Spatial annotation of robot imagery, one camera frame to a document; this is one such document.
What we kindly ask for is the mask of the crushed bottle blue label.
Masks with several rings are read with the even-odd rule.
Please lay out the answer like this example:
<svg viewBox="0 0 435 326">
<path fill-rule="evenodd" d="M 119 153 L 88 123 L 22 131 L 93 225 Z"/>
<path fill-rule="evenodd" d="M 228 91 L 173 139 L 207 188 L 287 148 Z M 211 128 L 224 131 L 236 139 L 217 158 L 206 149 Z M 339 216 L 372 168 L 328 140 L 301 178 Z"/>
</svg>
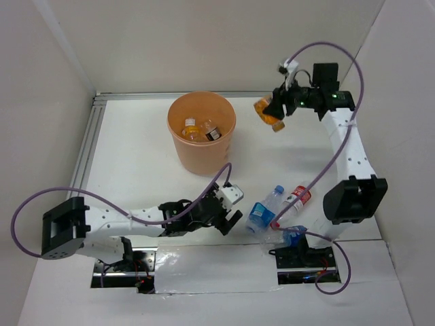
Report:
<svg viewBox="0 0 435 326">
<path fill-rule="evenodd" d="M 275 214 L 272 211 L 267 209 L 261 202 L 257 202 L 247 218 L 245 227 L 252 234 L 259 234 L 266 230 L 274 218 Z"/>
</svg>

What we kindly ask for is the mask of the clear bottle blue cap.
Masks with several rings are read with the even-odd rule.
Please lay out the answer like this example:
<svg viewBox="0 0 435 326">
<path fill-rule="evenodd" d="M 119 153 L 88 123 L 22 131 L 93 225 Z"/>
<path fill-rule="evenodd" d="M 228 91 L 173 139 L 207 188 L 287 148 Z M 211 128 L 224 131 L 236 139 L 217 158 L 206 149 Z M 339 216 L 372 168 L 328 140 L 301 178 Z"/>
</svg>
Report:
<svg viewBox="0 0 435 326">
<path fill-rule="evenodd" d="M 269 193 L 261 203 L 270 212 L 277 214 L 281 203 L 285 199 L 285 189 L 281 185 L 276 185 L 274 190 Z"/>
</svg>

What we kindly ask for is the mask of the clear bottle red label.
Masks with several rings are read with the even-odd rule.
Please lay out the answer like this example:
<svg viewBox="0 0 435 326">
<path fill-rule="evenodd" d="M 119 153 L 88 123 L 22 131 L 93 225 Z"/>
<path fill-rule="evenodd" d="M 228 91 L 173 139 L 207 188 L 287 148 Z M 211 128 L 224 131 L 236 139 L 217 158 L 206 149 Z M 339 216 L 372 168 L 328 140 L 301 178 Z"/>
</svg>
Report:
<svg viewBox="0 0 435 326">
<path fill-rule="evenodd" d="M 306 190 L 309 185 L 308 181 L 303 181 L 297 185 L 292 191 L 284 193 L 284 199 L 278 204 L 276 209 L 276 215 L 278 215 L 284 208 L 286 208 L 295 198 L 297 198 L 303 191 Z M 276 220 L 275 225 L 277 227 L 284 226 L 286 222 L 290 222 L 295 219 L 301 210 L 309 203 L 312 199 L 313 193 L 309 190 L 301 199 L 297 200 L 296 203 L 290 207 L 282 216 Z"/>
</svg>

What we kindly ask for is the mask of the clear bottle yellow label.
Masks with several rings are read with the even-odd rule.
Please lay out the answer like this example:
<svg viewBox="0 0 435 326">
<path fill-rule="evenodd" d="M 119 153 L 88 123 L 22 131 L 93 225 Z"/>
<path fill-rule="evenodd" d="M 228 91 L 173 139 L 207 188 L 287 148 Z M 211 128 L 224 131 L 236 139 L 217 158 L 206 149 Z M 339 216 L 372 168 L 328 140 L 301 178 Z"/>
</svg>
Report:
<svg viewBox="0 0 435 326">
<path fill-rule="evenodd" d="M 188 141 L 199 142 L 200 130 L 196 125 L 196 120 L 193 117 L 188 117 L 185 119 L 185 126 L 181 134 Z"/>
</svg>

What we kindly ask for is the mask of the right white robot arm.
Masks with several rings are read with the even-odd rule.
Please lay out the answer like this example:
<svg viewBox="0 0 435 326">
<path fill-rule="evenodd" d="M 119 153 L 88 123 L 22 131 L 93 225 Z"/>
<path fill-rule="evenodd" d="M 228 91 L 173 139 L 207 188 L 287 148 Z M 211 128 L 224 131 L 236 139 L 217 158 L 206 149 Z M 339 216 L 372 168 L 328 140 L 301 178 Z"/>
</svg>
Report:
<svg viewBox="0 0 435 326">
<path fill-rule="evenodd" d="M 357 107 L 348 91 L 341 91 L 336 63 L 315 63 L 309 86 L 296 81 L 298 63 L 287 59 L 279 65 L 283 83 L 273 90 L 261 112 L 281 124 L 297 108 L 312 109 L 326 128 L 335 155 L 337 184 L 323 197 L 323 216 L 309 228 L 307 243 L 298 247 L 300 264 L 312 266 L 320 249 L 345 230 L 374 216 L 388 185 L 370 165 L 358 132 Z"/>
</svg>

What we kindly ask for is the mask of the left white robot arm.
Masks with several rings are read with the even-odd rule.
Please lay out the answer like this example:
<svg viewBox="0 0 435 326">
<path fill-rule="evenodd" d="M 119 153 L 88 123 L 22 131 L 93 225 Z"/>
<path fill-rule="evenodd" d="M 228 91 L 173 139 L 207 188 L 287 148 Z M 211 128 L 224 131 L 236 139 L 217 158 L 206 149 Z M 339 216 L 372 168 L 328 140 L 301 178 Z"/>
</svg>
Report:
<svg viewBox="0 0 435 326">
<path fill-rule="evenodd" d="M 41 257 L 56 260 L 78 254 L 125 271 L 134 263 L 129 236 L 181 237 L 210 227 L 225 236 L 243 215 L 236 211 L 227 217 L 243 197 L 237 185 L 214 184 L 196 205 L 179 200 L 126 215 L 88 206 L 81 196 L 72 197 L 43 215 Z"/>
</svg>

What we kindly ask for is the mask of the orange plastic bin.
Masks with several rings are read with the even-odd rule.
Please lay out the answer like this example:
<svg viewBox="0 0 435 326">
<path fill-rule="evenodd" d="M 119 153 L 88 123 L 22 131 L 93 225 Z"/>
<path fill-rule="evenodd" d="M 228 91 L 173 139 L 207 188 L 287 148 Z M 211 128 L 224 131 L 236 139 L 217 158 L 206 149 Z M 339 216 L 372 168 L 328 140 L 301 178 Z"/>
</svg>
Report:
<svg viewBox="0 0 435 326">
<path fill-rule="evenodd" d="M 181 132 L 188 117 L 196 120 L 199 130 L 202 121 L 210 119 L 220 129 L 221 138 L 208 141 L 200 130 L 199 142 L 186 140 Z M 223 96 L 197 91 L 179 97 L 169 108 L 167 125 L 178 158 L 186 170 L 198 175 L 212 175 L 227 163 L 236 114 Z"/>
</svg>

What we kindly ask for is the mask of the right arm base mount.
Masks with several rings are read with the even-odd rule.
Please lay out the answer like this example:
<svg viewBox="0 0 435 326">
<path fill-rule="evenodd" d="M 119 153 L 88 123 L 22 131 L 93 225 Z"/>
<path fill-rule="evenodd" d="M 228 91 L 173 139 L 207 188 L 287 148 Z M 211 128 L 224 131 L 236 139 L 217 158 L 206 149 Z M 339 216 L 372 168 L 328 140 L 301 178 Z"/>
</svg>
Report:
<svg viewBox="0 0 435 326">
<path fill-rule="evenodd" d="M 275 258 L 279 285 L 313 284 L 321 275 L 319 283 L 341 281 L 332 247 L 312 249 L 302 238 L 296 247 L 270 249 L 268 254 Z"/>
</svg>

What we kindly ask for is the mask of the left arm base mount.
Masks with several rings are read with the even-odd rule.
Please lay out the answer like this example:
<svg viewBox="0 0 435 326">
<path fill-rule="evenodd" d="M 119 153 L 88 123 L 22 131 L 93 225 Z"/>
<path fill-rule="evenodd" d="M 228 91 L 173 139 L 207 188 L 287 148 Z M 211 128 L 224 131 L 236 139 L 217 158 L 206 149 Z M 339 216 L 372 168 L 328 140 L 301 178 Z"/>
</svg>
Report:
<svg viewBox="0 0 435 326">
<path fill-rule="evenodd" d="M 153 294 L 157 247 L 136 247 L 133 261 L 114 267 L 96 260 L 92 270 L 91 289 L 134 289 L 137 293 Z"/>
</svg>

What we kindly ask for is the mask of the aluminium frame rail left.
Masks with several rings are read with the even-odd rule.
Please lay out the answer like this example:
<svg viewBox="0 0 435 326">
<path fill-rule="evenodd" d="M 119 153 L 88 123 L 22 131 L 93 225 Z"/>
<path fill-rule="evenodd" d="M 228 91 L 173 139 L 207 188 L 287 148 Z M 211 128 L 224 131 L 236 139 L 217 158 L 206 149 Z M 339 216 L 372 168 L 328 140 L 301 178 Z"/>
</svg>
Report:
<svg viewBox="0 0 435 326">
<path fill-rule="evenodd" d="M 90 117 L 84 133 L 84 138 L 77 158 L 75 170 L 70 183 L 74 189 L 85 189 L 88 182 L 90 167 L 105 113 L 106 102 L 96 100 L 90 112 Z M 55 210 L 51 220 L 50 243 L 60 245 L 62 249 L 76 251 L 82 245 L 86 234 L 85 208 L 83 195 L 69 190 L 66 201 Z"/>
</svg>

